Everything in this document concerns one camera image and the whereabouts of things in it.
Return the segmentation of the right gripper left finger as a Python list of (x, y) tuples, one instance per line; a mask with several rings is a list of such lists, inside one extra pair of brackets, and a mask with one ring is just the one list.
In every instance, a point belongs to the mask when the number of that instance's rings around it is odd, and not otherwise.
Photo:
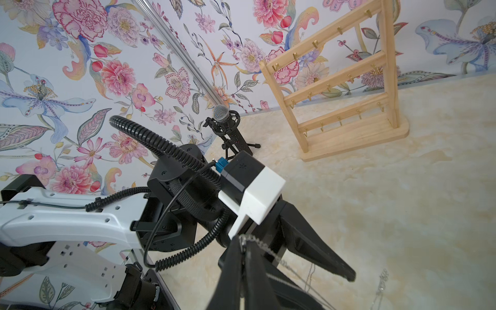
[(225, 254), (222, 272), (207, 310), (240, 309), (244, 250), (239, 236), (231, 240)]

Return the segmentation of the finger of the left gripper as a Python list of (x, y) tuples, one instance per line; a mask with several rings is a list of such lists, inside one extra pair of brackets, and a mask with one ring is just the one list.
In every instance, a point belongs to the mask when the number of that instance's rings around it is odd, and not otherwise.
[(287, 249), (334, 275), (354, 282), (355, 270), (321, 239), (297, 208), (285, 200), (279, 203), (282, 205), (279, 219)]
[(271, 263), (267, 263), (267, 277), (282, 309), (323, 310), (324, 307)]

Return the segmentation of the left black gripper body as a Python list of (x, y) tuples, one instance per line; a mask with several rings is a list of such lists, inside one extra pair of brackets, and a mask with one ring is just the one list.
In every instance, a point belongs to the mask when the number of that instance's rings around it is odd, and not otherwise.
[(259, 252), (262, 254), (269, 271), (282, 266), (280, 261), (285, 252), (294, 249), (295, 239), (286, 219), (287, 212), (293, 209), (294, 205), (288, 201), (277, 201), (260, 225), (248, 219), (247, 223), (235, 235), (236, 237), (244, 235), (246, 238), (252, 236), (266, 244), (273, 254), (261, 249)]

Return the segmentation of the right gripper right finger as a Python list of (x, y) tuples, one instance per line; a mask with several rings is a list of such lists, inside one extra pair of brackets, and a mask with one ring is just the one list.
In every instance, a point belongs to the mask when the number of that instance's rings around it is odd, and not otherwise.
[(244, 245), (245, 258), (245, 309), (281, 309), (276, 294), (267, 277), (262, 256), (254, 242)]

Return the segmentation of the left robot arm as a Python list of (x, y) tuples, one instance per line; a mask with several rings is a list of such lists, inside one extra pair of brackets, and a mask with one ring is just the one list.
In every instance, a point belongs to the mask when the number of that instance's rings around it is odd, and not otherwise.
[(240, 151), (206, 161), (121, 116), (110, 124), (158, 157), (145, 187), (63, 194), (25, 174), (1, 191), (1, 276), (59, 276), (106, 309), (174, 309), (161, 271), (213, 241), (225, 248), (209, 309), (324, 309), (285, 275), (286, 251), (341, 276), (356, 272), (285, 201), (284, 179)]

